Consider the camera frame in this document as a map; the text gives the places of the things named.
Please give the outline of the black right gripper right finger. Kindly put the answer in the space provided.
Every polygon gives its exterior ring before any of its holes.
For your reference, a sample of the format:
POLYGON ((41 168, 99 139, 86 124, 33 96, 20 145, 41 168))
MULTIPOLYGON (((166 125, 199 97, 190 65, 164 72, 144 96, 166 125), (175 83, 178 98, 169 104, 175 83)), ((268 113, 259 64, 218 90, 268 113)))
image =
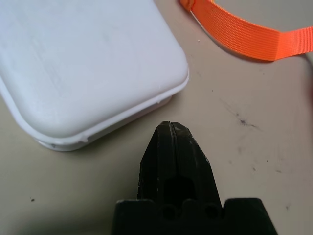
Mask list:
POLYGON ((177 142, 177 167, 179 175, 186 181, 188 198, 201 204, 212 204, 222 208, 211 164, 184 125, 173 122, 177 142))

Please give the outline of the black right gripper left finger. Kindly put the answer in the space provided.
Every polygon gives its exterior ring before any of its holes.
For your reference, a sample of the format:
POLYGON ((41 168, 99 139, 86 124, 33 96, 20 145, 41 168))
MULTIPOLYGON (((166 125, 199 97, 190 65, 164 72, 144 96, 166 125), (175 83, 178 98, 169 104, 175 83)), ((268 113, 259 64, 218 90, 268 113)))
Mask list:
POLYGON ((171 186, 177 174, 174 123, 159 124, 140 162, 137 199, 150 200, 159 207, 176 207, 171 186))

